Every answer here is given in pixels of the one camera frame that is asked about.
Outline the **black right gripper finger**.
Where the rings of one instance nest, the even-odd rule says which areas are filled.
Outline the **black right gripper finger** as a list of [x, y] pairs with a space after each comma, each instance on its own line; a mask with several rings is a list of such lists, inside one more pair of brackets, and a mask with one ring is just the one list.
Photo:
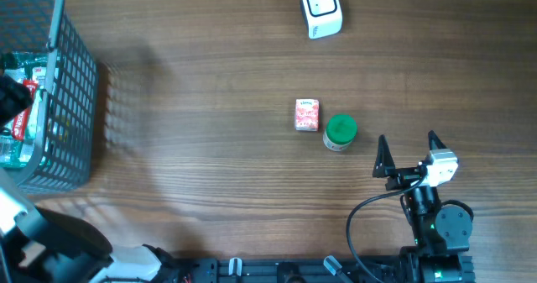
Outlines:
[[440, 140], [434, 130], [428, 133], [428, 144], [430, 151], [447, 149], [446, 145]]
[[373, 166], [373, 178], [387, 178], [396, 175], [396, 167], [383, 134], [378, 138], [378, 152]]

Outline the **red Nescafe sachet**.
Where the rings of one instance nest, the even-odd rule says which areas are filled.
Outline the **red Nescafe sachet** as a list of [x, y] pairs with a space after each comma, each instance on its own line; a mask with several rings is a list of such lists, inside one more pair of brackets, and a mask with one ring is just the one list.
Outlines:
[[39, 88], [39, 83], [33, 80], [24, 79], [23, 85], [29, 90], [29, 106], [24, 109], [16, 118], [13, 120], [12, 126], [12, 136], [17, 141], [23, 141], [26, 128], [28, 126], [29, 115], [34, 104], [34, 99], [36, 92]]

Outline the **green lid jar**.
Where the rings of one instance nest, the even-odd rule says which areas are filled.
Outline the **green lid jar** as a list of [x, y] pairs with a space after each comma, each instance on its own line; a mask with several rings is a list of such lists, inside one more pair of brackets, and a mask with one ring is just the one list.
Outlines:
[[344, 151], [357, 136], [357, 123], [348, 114], [337, 114], [330, 118], [323, 133], [324, 145], [336, 152]]

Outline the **green 3M package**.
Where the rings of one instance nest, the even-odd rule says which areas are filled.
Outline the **green 3M package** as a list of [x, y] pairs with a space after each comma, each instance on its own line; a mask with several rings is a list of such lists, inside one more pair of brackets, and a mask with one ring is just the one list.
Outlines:
[[10, 76], [20, 84], [23, 84], [24, 79], [39, 83], [24, 140], [17, 141], [12, 136], [13, 120], [3, 127], [1, 126], [1, 167], [3, 168], [22, 169], [30, 162], [34, 154], [39, 107], [43, 101], [47, 74], [47, 61], [48, 55], [41, 53], [11, 52], [2, 55], [1, 64], [5, 76]]

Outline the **red tissue pack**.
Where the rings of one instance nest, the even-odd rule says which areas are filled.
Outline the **red tissue pack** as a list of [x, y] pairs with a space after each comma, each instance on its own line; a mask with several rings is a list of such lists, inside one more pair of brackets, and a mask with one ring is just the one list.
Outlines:
[[320, 104], [316, 99], [297, 99], [295, 102], [295, 129], [317, 131]]

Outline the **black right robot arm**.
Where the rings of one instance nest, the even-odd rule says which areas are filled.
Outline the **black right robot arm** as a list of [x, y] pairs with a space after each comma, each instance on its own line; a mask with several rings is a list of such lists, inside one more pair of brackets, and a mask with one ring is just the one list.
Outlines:
[[398, 168], [386, 138], [378, 139], [373, 177], [385, 178], [388, 191], [399, 191], [399, 201], [412, 228], [414, 246], [399, 251], [399, 282], [474, 282], [472, 257], [466, 256], [473, 229], [473, 210], [457, 200], [442, 201], [438, 187], [451, 181], [459, 159], [428, 133], [429, 153], [417, 166]]

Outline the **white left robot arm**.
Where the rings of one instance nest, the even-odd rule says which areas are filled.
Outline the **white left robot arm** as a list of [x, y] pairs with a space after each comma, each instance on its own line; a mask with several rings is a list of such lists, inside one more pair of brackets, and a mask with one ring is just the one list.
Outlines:
[[148, 246], [114, 249], [89, 223], [36, 207], [1, 172], [2, 282], [173, 282]]

